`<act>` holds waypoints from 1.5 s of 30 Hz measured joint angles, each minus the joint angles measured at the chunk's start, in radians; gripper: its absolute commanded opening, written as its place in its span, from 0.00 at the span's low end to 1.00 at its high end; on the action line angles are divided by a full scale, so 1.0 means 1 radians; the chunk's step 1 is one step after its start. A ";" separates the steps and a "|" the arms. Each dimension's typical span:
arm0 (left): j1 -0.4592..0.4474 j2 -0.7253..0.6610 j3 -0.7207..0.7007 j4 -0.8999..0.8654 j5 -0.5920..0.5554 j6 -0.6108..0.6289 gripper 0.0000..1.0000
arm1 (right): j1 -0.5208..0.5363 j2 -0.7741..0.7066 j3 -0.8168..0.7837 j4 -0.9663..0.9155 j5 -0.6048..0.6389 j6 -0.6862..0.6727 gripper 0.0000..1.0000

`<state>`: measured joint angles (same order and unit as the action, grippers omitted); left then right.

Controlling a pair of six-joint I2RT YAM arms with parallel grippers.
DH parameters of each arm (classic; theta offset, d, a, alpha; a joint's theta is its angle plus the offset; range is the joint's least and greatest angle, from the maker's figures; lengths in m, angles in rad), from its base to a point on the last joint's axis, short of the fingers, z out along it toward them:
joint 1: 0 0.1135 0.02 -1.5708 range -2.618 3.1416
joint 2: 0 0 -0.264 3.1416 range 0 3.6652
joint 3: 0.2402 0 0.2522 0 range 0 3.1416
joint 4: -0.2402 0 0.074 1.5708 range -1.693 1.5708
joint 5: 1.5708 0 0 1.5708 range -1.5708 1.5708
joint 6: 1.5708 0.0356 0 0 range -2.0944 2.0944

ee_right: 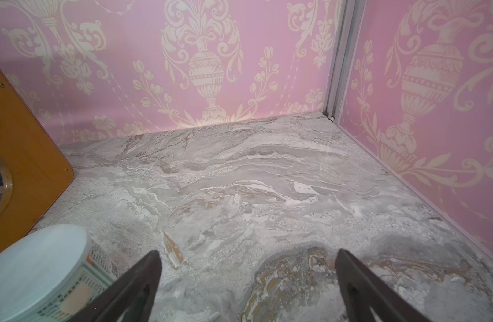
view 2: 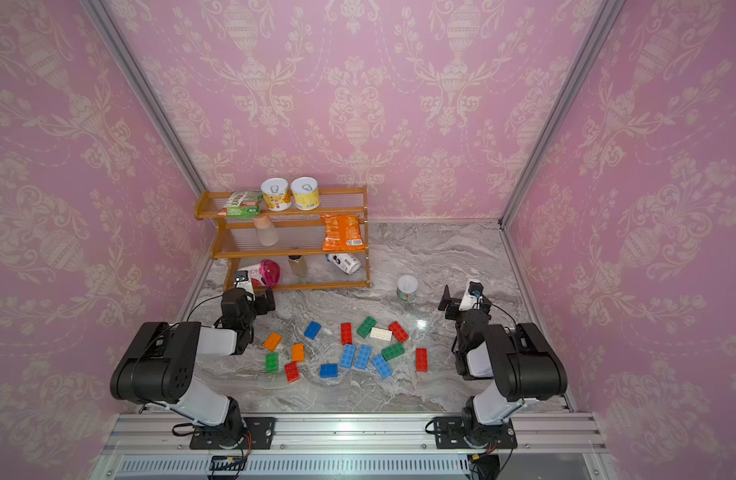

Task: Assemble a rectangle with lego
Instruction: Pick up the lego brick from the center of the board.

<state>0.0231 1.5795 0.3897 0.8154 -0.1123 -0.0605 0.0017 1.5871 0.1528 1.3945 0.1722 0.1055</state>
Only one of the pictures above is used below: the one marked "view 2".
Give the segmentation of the orange brick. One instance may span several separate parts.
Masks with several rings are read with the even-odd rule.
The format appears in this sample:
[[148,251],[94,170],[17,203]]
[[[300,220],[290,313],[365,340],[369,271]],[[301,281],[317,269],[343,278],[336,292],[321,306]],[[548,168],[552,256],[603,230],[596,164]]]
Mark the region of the orange brick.
[[282,336],[276,332],[272,332],[263,343],[263,346],[271,353],[274,353],[280,343],[282,342]]
[[303,362],[306,360],[305,347],[301,343],[294,344],[291,348],[291,353],[293,362]]

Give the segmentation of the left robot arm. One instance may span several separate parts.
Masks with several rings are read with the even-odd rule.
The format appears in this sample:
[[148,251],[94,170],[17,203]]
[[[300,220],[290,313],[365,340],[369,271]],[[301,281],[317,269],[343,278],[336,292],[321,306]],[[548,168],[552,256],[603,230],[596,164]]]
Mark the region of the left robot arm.
[[195,376],[200,356],[240,356],[253,343],[257,317],[276,309],[271,289],[225,291],[213,326],[184,321],[144,323],[114,370],[110,390],[117,400],[152,404],[187,421],[173,427],[192,450],[269,450],[273,417],[246,418],[236,399],[219,394]]

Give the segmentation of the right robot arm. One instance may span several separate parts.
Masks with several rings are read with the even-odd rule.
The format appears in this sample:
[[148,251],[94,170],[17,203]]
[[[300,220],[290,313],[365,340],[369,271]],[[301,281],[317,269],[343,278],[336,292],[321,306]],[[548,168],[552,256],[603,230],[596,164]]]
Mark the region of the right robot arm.
[[440,449],[514,449],[511,417],[567,391],[566,369],[540,328],[516,321],[511,326],[494,323],[493,309],[507,313],[487,298],[478,281],[471,281],[460,298],[449,287],[443,290],[438,310],[455,324],[451,352],[456,371],[465,380],[490,384],[466,401],[460,417],[432,421]]

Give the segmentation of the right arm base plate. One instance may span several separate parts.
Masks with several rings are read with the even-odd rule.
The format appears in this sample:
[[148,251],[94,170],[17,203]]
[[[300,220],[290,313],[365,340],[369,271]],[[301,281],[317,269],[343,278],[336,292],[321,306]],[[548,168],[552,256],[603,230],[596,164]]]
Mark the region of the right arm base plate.
[[501,425],[481,425],[457,416],[434,417],[425,432],[433,435],[438,449],[516,449],[518,442],[512,421]]

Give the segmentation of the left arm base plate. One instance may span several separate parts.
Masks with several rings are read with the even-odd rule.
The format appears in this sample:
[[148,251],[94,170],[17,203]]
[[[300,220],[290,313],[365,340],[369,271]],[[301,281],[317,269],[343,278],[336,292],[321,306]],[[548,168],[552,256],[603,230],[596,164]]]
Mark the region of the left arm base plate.
[[221,433],[217,427],[196,427],[189,448],[191,450],[270,450],[275,435],[275,417],[244,417],[238,437]]

